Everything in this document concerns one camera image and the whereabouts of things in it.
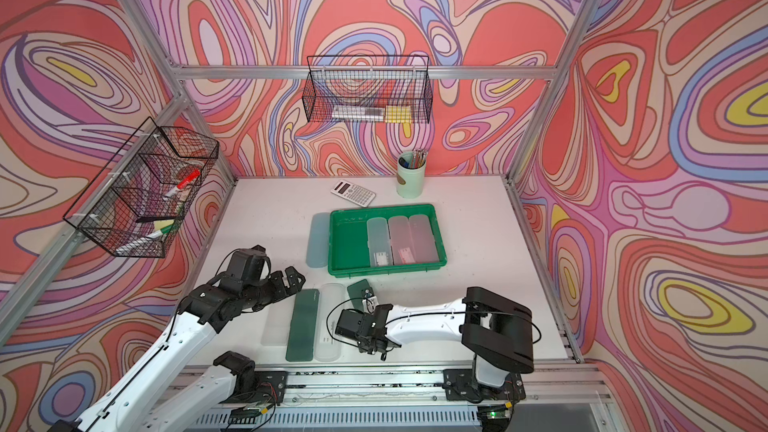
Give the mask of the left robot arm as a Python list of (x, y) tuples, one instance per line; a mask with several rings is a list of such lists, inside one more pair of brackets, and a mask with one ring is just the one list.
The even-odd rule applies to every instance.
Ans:
[(302, 291), (306, 278), (294, 267), (264, 279), (224, 283), (218, 276), (195, 288), (161, 336), (119, 381), (74, 420), (60, 419), (51, 431), (182, 431), (212, 406), (264, 391), (276, 405), (275, 388), (259, 380), (255, 362), (226, 352), (197, 384), (156, 405), (187, 363), (223, 328), (247, 311), (259, 312)]

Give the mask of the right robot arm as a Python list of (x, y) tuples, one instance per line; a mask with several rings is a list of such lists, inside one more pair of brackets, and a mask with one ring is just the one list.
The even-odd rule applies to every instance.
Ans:
[(366, 305), (344, 309), (328, 331), (348, 340), (362, 354), (387, 355), (420, 342), (456, 342), (472, 352), (476, 380), (500, 388), (509, 374), (534, 371), (534, 345), (542, 333), (532, 311), (483, 287), (462, 298), (430, 306)]

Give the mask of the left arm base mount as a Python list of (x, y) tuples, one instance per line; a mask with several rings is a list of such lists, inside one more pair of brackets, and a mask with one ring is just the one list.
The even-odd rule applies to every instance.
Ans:
[(287, 385), (287, 373), (276, 370), (258, 370), (255, 362), (237, 352), (227, 351), (217, 357), (203, 374), (206, 403), (252, 403), (267, 400), (281, 405)]

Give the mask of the pink pencil case small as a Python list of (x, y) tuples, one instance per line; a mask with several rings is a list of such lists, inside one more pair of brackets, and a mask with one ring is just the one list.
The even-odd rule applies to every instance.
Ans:
[(435, 238), (429, 218), (424, 214), (409, 218), (414, 258), (417, 263), (427, 264), (439, 261)]

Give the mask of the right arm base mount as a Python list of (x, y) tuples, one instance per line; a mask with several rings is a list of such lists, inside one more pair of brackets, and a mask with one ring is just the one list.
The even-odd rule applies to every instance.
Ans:
[(480, 404), (500, 400), (516, 404), (526, 398), (526, 391), (518, 373), (507, 373), (498, 387), (483, 385), (471, 369), (444, 369), (442, 388), (449, 402)]

